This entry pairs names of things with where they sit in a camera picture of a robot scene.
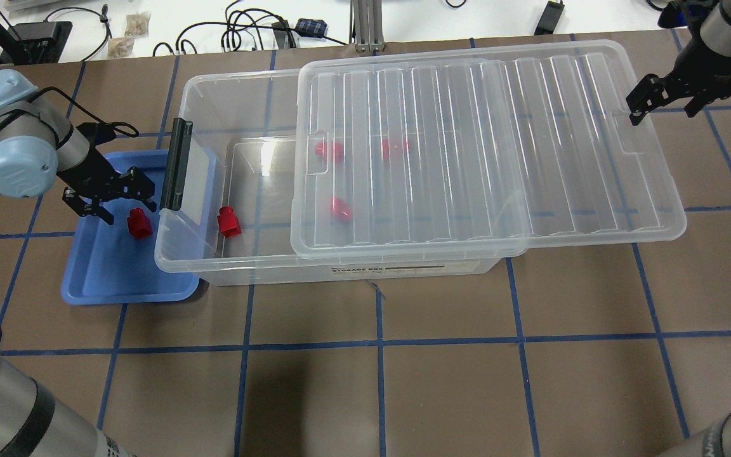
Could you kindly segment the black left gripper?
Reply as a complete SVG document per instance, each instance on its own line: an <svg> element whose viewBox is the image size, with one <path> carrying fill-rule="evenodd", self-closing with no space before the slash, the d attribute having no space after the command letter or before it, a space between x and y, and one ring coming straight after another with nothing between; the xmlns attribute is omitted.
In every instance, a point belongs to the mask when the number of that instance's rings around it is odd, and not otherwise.
<svg viewBox="0 0 731 457"><path fill-rule="evenodd" d="M70 209L97 217L110 226L114 224L114 216L105 208L106 202L131 199L141 202L151 212L157 211L153 180L137 167L120 173L99 152L90 152L80 164L62 171L61 180L67 184L63 202Z"/></svg>

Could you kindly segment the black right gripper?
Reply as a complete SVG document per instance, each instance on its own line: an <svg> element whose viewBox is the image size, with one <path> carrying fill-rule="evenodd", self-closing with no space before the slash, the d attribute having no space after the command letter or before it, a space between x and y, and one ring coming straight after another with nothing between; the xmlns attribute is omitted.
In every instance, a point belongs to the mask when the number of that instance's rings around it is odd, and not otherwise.
<svg viewBox="0 0 731 457"><path fill-rule="evenodd" d="M685 113L693 118L715 100L731 96L731 56L711 49L693 38L682 49L670 73L664 77L647 74L626 96L629 120L638 126L656 108L666 102L691 98Z"/></svg>

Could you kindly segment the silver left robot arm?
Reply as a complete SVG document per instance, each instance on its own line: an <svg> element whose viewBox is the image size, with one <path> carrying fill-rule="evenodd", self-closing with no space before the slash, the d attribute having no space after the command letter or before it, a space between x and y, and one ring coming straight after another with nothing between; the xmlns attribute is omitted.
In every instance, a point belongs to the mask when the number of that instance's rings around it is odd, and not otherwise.
<svg viewBox="0 0 731 457"><path fill-rule="evenodd" d="M156 211L155 185L142 171L120 173L99 152L121 123L93 116L73 126L40 89L13 69L0 70L0 195L32 199L61 180L64 202L80 217L112 225L105 202L131 199ZM85 420L1 353L0 456L128 456L130 451Z"/></svg>

